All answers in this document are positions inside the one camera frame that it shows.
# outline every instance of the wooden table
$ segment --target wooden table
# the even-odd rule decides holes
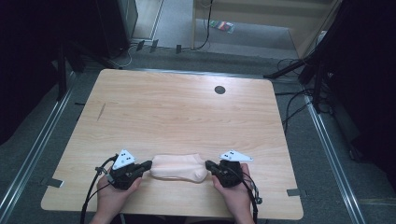
[[[320,32],[332,24],[342,0],[215,0],[211,20],[288,27],[299,58],[309,54]],[[194,0],[191,48],[195,20],[207,20],[210,0]]]
[[[215,93],[217,86],[224,94]],[[272,83],[263,79],[103,70],[78,120],[41,206],[80,211],[94,167],[125,148],[137,162],[158,154],[199,153],[219,162],[230,149],[251,156],[250,174],[260,189],[259,218],[300,219],[290,155]],[[95,211],[93,197],[88,211]],[[149,172],[124,213],[229,217],[210,173],[205,181],[163,181]]]

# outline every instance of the hand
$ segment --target hand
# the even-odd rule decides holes
[[[138,177],[128,189],[115,189],[112,185],[109,185],[99,190],[96,214],[90,223],[110,223],[111,220],[113,220],[113,218],[121,211],[128,197],[139,188],[141,181],[142,178]],[[100,189],[107,184],[107,178],[102,176],[96,187]]]
[[[241,163],[241,168],[245,174],[250,175],[247,164]],[[245,185],[240,183],[232,188],[224,188],[215,175],[212,175],[212,180],[215,189],[223,196],[228,210],[233,214],[235,222],[238,224],[253,224],[253,217],[250,213],[251,201]]]

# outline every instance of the human hand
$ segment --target human hand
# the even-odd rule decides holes
[[[241,163],[243,173],[250,175],[248,165]],[[253,217],[250,213],[250,198],[248,190],[243,183],[232,187],[224,188],[218,178],[212,175],[213,184],[215,189],[222,195],[228,210],[233,214],[237,224],[253,224]]]
[[[138,177],[128,189],[115,189],[112,185],[109,185],[99,190],[96,214],[90,223],[110,223],[111,220],[113,220],[113,218],[121,211],[128,197],[139,188],[141,181],[142,178]],[[100,189],[107,184],[107,178],[102,176],[102,178],[99,179],[96,188]]]

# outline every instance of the black controller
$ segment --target black controller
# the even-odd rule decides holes
[[[205,167],[218,178],[224,188],[232,188],[242,182],[243,172],[239,161],[222,160],[219,165],[213,161],[206,161]]]
[[[117,170],[110,170],[108,182],[116,189],[128,189],[138,177],[142,177],[143,173],[151,169],[152,161],[145,161],[141,164],[129,164]]]

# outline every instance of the gray floor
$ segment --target gray floor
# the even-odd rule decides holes
[[[156,32],[156,38],[160,39],[159,44],[163,43],[164,47],[170,49],[156,49],[151,53],[149,47],[144,47],[140,51],[131,49],[132,60],[123,69],[211,72],[228,74],[228,76],[232,74],[235,77],[262,78],[262,75],[277,71],[279,59],[296,57],[295,50],[290,49],[290,42],[287,40],[286,35],[281,34],[282,32],[280,31],[280,35],[285,36],[284,45],[280,43],[277,43],[277,45],[264,45],[264,48],[272,51],[270,53],[271,55],[258,55],[256,51],[249,50],[244,52],[246,55],[238,55],[235,54],[234,49],[244,49],[246,43],[238,43],[237,39],[227,40],[230,42],[226,40],[219,41],[217,38],[211,39],[210,49],[207,52],[186,50],[176,54],[172,46],[176,44],[188,46],[190,44],[190,32],[185,34],[184,38],[181,38],[181,35],[175,33],[174,29],[171,30],[173,27],[183,33],[182,31],[184,29],[175,27],[174,23],[169,22],[170,19],[166,19],[166,13],[169,12],[169,8],[177,8],[177,6],[172,7],[171,5],[167,5],[172,3],[175,4],[176,1],[165,1],[164,11]],[[181,16],[178,15],[175,17],[175,20],[177,18],[180,20]],[[222,35],[227,37],[236,36],[234,34]],[[270,40],[274,37],[265,35],[264,38]],[[227,43],[228,48],[225,49],[228,50],[216,51],[218,49],[216,48],[218,42]],[[256,48],[253,43],[250,44],[250,49]],[[117,63],[128,63],[130,58],[125,54],[116,61]],[[41,209],[40,202],[47,187],[39,185],[39,181],[43,177],[51,177],[55,171],[67,141],[77,123],[78,116],[83,109],[83,106],[76,105],[75,103],[86,102],[97,75],[103,69],[101,65],[95,62],[87,60],[86,63],[87,68],[83,74],[78,74],[78,82],[71,93],[70,100],[55,129],[51,133],[49,141],[45,145],[40,160],[34,167],[21,197],[15,204],[8,223],[78,222],[79,212],[51,212]],[[274,81],[274,86],[276,92],[299,91],[301,89],[294,73],[290,73]],[[2,173],[0,180],[1,194],[7,191],[7,187],[20,170],[55,104],[56,97],[57,87],[54,87],[29,117],[26,118],[12,138],[0,146],[0,169],[6,171]],[[279,113],[282,119],[284,119],[290,96],[278,96],[276,99]],[[290,111],[295,111],[303,104],[304,97],[297,97],[291,104]],[[348,156],[347,143],[340,134],[332,116],[323,114],[322,117],[337,155],[345,168],[353,191],[358,200],[361,201],[361,210],[367,223],[394,223],[394,220],[396,220],[396,206],[392,203],[376,203],[376,201],[373,201],[373,199],[386,200],[395,198],[395,193],[391,189],[385,174],[371,163],[356,163],[352,161]],[[302,111],[290,120],[286,138],[298,187],[307,192],[307,195],[302,197],[304,217],[299,221],[269,220],[268,223],[352,223],[331,166],[328,163],[325,151],[318,138],[317,130],[307,110]]]

